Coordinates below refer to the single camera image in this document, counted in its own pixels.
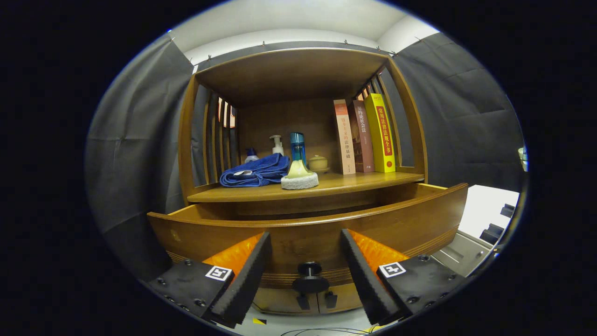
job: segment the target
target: book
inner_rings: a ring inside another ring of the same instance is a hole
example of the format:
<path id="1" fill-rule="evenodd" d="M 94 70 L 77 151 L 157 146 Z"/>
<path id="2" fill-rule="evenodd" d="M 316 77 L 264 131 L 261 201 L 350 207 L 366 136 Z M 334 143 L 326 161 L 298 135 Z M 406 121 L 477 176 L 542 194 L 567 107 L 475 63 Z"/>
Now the book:
<path id="1" fill-rule="evenodd" d="M 352 135 L 350 133 L 350 120 L 346 101 L 344 99 L 334 100 L 334 109 L 336 110 L 336 122 L 338 123 L 342 174 L 354 174 L 356 172 L 355 155 L 352 148 Z"/>
<path id="2" fill-rule="evenodd" d="M 379 93 L 371 93 L 367 96 L 365 98 L 365 110 L 367 110 L 369 119 L 375 171 L 380 173 L 395 172 L 394 143 L 386 105 L 383 103 L 382 96 Z"/>
<path id="3" fill-rule="evenodd" d="M 353 100 L 348 106 L 348 119 L 352 134 L 352 148 L 355 152 L 355 169 L 357 172 L 374 172 L 373 146 L 369 131 L 369 120 L 365 111 L 365 103 Z"/>

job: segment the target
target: sponge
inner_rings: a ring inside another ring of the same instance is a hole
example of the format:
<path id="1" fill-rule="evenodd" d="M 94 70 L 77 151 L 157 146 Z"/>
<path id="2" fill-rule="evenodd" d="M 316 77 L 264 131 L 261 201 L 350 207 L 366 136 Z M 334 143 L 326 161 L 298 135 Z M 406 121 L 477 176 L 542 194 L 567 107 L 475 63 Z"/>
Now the sponge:
<path id="1" fill-rule="evenodd" d="M 297 190 L 308 189 L 319 185 L 317 173 L 305 168 L 303 160 L 294 160 L 288 175 L 280 179 L 282 189 Z"/>

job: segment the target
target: small blue bottle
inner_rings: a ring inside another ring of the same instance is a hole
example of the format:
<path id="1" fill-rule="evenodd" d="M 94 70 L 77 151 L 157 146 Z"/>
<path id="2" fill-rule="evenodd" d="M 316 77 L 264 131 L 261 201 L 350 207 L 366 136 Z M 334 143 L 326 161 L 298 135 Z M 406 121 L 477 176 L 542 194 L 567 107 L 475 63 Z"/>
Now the small blue bottle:
<path id="1" fill-rule="evenodd" d="M 303 160 L 303 164 L 307 167 L 307 158 L 304 153 L 304 135 L 298 132 L 290 133 L 290 145 L 293 153 L 293 161 Z"/>

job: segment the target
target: white pump bottle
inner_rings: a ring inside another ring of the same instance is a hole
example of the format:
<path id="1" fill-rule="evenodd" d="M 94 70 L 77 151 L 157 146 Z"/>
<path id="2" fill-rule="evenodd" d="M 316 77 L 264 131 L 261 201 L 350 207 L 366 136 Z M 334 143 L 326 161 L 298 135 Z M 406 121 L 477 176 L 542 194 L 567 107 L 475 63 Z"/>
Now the white pump bottle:
<path id="1" fill-rule="evenodd" d="M 269 138 L 273 139 L 273 141 L 275 143 L 275 147 L 272 148 L 272 154 L 280 153 L 280 154 L 284 155 L 284 148 L 282 147 L 282 140 L 281 140 L 282 136 L 281 135 L 272 135 Z"/>

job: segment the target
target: black curtain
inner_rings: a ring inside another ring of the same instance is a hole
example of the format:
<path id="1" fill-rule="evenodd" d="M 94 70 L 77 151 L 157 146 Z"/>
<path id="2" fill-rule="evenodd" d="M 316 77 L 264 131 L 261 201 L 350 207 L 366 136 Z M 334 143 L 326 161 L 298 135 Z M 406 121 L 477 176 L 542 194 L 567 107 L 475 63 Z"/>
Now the black curtain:
<path id="1" fill-rule="evenodd" d="M 429 183 L 450 187 L 467 182 L 520 192 L 520 125 L 505 92 L 485 67 L 443 33 L 410 45 L 394 61 L 421 117 Z M 382 79 L 389 81 L 387 74 Z M 388 86 L 389 98 L 399 102 L 398 92 Z M 401 103 L 393 106 L 397 114 L 404 113 Z M 400 140 L 410 144 L 402 134 Z M 404 160 L 411 161 L 410 152 L 405 153 Z"/>
<path id="2" fill-rule="evenodd" d="M 142 280 L 171 266 L 147 213 L 184 206 L 177 136 L 192 70 L 170 37 L 158 39 L 110 85 L 87 136 L 85 184 L 94 218 L 112 251 Z"/>

